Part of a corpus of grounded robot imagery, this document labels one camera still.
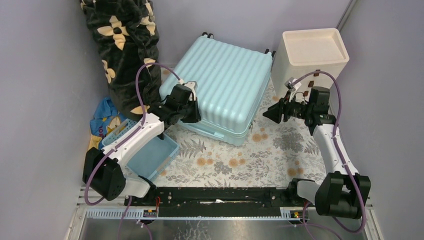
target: white wall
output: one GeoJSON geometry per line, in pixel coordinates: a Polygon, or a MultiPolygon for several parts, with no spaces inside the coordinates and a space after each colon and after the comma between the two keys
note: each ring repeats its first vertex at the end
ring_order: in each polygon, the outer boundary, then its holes
{"type": "Polygon", "coordinates": [[[77,0],[1,0],[0,23],[0,239],[63,239],[103,65],[77,0]]]}
{"type": "Polygon", "coordinates": [[[349,0],[153,0],[159,60],[175,66],[197,37],[263,52],[284,31],[335,28],[349,0]]]}
{"type": "Polygon", "coordinates": [[[361,0],[341,31],[340,130],[386,240],[424,234],[423,23],[423,0],[361,0]]]}

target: rolled blanket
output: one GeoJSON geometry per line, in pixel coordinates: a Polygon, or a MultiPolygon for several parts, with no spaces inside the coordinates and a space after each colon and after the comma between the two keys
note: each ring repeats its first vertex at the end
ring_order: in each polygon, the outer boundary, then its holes
{"type": "MultiPolygon", "coordinates": [[[[159,35],[149,0],[79,0],[86,24],[97,44],[109,94],[117,110],[138,121],[142,109],[136,94],[139,67],[156,62],[159,35]]],[[[138,79],[146,106],[161,100],[161,68],[150,65],[138,79]]]]}

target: white robotic arm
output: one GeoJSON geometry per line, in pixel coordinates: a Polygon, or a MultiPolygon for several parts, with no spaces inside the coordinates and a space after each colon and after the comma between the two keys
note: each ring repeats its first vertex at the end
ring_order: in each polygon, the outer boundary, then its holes
{"type": "MultiPolygon", "coordinates": [[[[319,125],[313,131],[313,139],[318,144],[319,150],[321,151],[322,159],[324,160],[325,171],[327,173],[339,172],[342,175],[347,175],[345,166],[342,163],[339,153],[336,151],[336,147],[333,141],[333,124],[319,125]]],[[[346,153],[345,146],[340,139],[339,127],[337,127],[335,138],[338,146],[343,153],[344,159],[353,175],[358,174],[358,170],[352,164],[351,160],[346,153]]],[[[307,199],[312,204],[315,204],[315,196],[319,189],[318,185],[314,181],[299,181],[297,183],[297,195],[301,198],[307,199]]]]}
{"type": "Polygon", "coordinates": [[[308,179],[293,179],[290,182],[291,187],[296,190],[299,197],[314,204],[319,215],[360,218],[362,213],[358,194],[345,167],[348,166],[364,203],[368,198],[371,182],[367,176],[359,175],[358,170],[349,159],[340,139],[339,128],[337,127],[336,133],[333,133],[336,118],[328,113],[330,90],[314,86],[310,91],[309,102],[297,102],[296,90],[300,87],[299,81],[294,78],[289,79],[286,86],[289,91],[285,97],[269,107],[263,116],[278,124],[281,121],[287,122],[290,117],[303,119],[319,146],[327,172],[327,176],[320,185],[308,179]]]}
{"type": "Polygon", "coordinates": [[[130,159],[150,140],[178,121],[197,123],[201,120],[196,97],[196,82],[181,80],[166,102],[150,106],[144,124],[139,121],[118,140],[102,150],[91,148],[85,156],[82,180],[106,200],[124,194],[143,198],[151,182],[137,176],[128,167],[130,159]]]}
{"type": "Polygon", "coordinates": [[[126,179],[125,187],[121,194],[142,198],[149,191],[149,183],[129,172],[131,170],[127,167],[127,164],[131,158],[140,149],[142,149],[142,147],[144,147],[144,145],[163,133],[164,130],[164,122],[160,121],[159,117],[153,113],[148,113],[146,114],[144,125],[142,125],[140,121],[137,122],[137,124],[121,136],[118,141],[115,141],[102,149],[104,153],[107,153],[110,150],[114,151],[111,155],[109,155],[109,158],[117,159],[117,163],[122,170],[124,178],[126,179]],[[128,137],[130,137],[130,140],[121,144],[120,140],[124,140],[128,137]]]}

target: blue basket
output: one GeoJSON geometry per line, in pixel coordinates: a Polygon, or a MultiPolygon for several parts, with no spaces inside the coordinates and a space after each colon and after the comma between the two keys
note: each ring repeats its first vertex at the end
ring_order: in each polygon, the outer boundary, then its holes
{"type": "MultiPolygon", "coordinates": [[[[114,141],[119,142],[119,138],[136,124],[136,121],[126,119],[102,140],[103,145],[107,146],[114,141]]],[[[129,160],[127,167],[135,174],[153,182],[172,160],[175,159],[179,152],[180,146],[178,143],[164,134],[164,140],[154,137],[142,147],[129,160]]]]}

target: ribbed suitcase shell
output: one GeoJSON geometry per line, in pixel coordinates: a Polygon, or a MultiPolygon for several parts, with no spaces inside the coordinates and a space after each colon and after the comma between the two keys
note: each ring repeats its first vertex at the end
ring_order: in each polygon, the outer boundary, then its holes
{"type": "MultiPolygon", "coordinates": [[[[180,123],[204,136],[241,145],[258,111],[271,75],[271,53],[261,53],[200,36],[178,65],[176,74],[197,82],[202,120],[180,123]]],[[[160,87],[164,98],[177,79],[172,74],[160,87]]]]}

